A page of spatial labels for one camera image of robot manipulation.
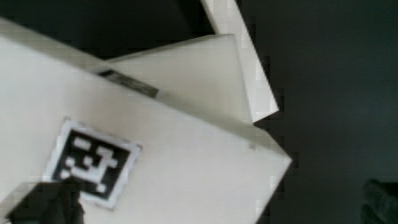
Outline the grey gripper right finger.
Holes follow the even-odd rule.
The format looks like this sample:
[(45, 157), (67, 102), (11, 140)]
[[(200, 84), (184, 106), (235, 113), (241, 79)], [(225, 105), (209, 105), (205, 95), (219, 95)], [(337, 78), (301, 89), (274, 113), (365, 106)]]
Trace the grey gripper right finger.
[(398, 224), (398, 182), (370, 179), (363, 196), (362, 224)]

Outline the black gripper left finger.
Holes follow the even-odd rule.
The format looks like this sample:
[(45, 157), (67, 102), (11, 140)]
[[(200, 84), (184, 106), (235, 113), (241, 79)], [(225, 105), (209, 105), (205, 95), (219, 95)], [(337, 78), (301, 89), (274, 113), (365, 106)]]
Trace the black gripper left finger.
[(81, 184), (26, 182), (0, 201), (0, 224), (86, 224)]

